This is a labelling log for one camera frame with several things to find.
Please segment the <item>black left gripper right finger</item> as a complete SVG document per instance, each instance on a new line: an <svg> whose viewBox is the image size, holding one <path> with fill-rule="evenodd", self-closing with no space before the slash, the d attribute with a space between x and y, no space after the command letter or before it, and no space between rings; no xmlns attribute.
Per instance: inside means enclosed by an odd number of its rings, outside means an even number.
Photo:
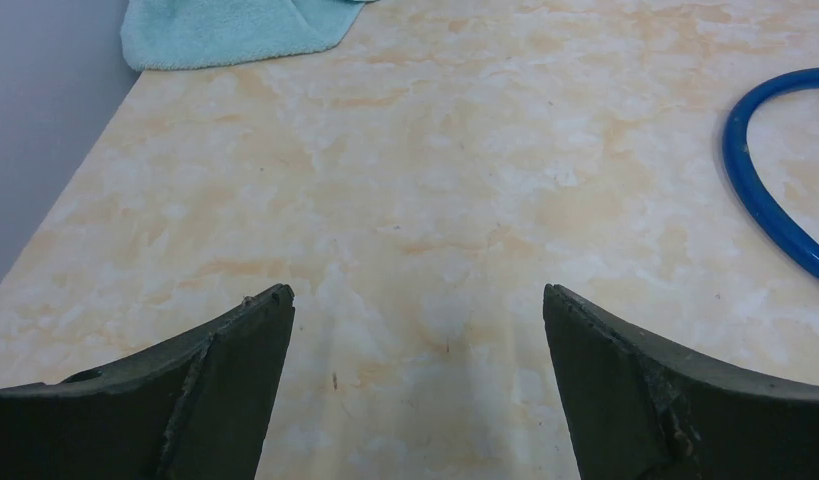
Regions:
<svg viewBox="0 0 819 480"><path fill-rule="evenodd" d="M560 285L543 318L584 479L819 479L819 386L747 370Z"/></svg>

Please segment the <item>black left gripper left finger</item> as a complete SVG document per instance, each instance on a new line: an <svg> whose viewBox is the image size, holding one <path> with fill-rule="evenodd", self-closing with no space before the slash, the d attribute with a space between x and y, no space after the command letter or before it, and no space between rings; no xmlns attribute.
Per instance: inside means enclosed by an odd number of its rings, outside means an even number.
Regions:
<svg viewBox="0 0 819 480"><path fill-rule="evenodd" d="M0 389L0 479L251 479L293 331L278 284L56 384Z"/></svg>

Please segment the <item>blue cable lock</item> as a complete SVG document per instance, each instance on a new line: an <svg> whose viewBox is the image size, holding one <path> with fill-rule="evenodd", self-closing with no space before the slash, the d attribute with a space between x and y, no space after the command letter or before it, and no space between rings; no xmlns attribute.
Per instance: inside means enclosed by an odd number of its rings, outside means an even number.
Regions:
<svg viewBox="0 0 819 480"><path fill-rule="evenodd" d="M747 133L763 103L801 90L819 89L819 67L769 79L748 91L730 110L721 136L721 157L732 189L747 213L779 249L819 280L819 244L780 207L752 161Z"/></svg>

